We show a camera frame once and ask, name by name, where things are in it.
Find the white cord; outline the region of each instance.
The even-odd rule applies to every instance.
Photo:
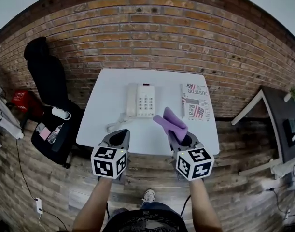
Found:
[[[126,113],[121,113],[117,122],[111,123],[105,126],[105,131],[107,133],[111,133],[112,131],[117,131],[117,129],[122,125],[122,124],[127,124],[132,122],[132,118],[127,116]]]
[[[45,230],[45,232],[46,232],[45,227],[43,227],[42,224],[40,223],[40,218],[41,218],[41,216],[42,216],[42,214],[40,214],[39,219],[38,219],[38,222],[39,222],[40,226],[41,226],[41,227]]]

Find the telephone handset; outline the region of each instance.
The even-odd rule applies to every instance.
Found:
[[[111,133],[135,118],[152,118],[154,115],[155,87],[149,84],[130,83],[127,87],[126,113],[121,113],[116,123],[106,125],[105,131]]]
[[[149,84],[128,85],[126,115],[130,118],[151,118],[155,115],[155,87]]]

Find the wooden floor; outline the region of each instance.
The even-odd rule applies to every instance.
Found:
[[[52,163],[31,144],[35,123],[28,123],[25,137],[18,141],[22,169],[34,197],[42,198],[43,209],[58,216],[71,230],[73,221],[88,199],[96,178],[92,175],[90,160],[74,157],[72,166],[64,169]],[[269,123],[217,122],[221,152],[215,159],[210,177],[205,179],[211,202],[226,232],[277,232],[284,214],[276,206],[270,187],[281,185],[269,171],[249,177],[238,176],[238,169],[247,169],[268,162],[276,154],[275,140]],[[13,231],[44,231],[38,225],[35,202],[29,195],[19,170],[15,139],[6,132],[0,136],[0,219]],[[187,182],[177,181],[169,157],[130,155],[131,163],[124,184],[113,184],[109,197],[109,211],[120,207],[138,209],[147,188],[156,191],[156,200],[180,212],[189,195]],[[294,192],[277,190],[280,208],[291,207],[295,213]],[[183,219],[188,230],[194,231],[191,202],[186,206]],[[57,218],[44,214],[41,218],[47,231],[64,230]]]

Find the power strip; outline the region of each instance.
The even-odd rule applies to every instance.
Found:
[[[39,214],[43,214],[42,200],[40,198],[36,198],[36,206],[37,206],[37,212]]]

